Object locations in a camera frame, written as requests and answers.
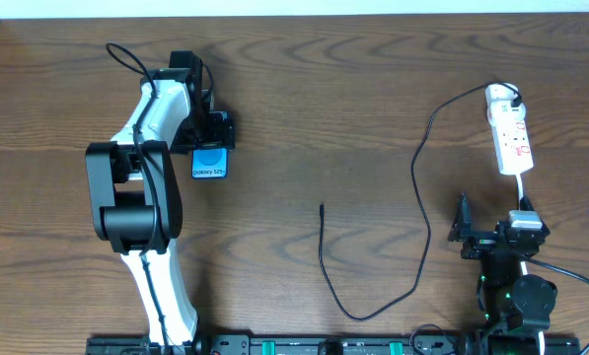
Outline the blue Galaxy smartphone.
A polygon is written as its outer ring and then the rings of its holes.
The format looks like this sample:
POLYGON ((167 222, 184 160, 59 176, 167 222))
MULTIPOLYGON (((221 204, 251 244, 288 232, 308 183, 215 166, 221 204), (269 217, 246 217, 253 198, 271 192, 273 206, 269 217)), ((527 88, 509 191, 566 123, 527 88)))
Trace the blue Galaxy smartphone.
POLYGON ((191 176, 195 179, 225 178, 228 172, 228 151, 225 148, 194 150, 191 176))

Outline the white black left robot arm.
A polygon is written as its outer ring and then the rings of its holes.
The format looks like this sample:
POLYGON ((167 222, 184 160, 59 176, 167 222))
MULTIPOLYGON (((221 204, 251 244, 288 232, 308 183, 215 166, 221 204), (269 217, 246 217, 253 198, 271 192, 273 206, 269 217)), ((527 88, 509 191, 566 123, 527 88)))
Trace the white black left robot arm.
POLYGON ((193 178, 225 178, 235 146, 232 118, 214 109, 212 91, 202 86, 209 72, 144 72, 124 127, 85 154, 95 232, 135 281, 149 321, 144 347, 163 354, 183 353, 198 325, 178 257, 184 208, 172 157, 190 154, 193 178))

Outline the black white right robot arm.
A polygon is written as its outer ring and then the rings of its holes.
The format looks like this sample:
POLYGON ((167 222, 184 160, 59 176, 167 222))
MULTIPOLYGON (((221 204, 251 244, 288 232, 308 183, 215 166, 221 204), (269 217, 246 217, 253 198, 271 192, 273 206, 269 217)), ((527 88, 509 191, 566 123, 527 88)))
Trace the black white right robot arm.
POLYGON ((466 336, 464 354, 543 352, 540 333, 550 328, 557 290, 545 278, 528 273, 524 262, 539 252, 549 234, 526 197, 492 231, 476 230, 468 198, 460 195, 448 240, 463 245, 461 258, 480 263, 477 299, 485 314, 484 327, 466 336))

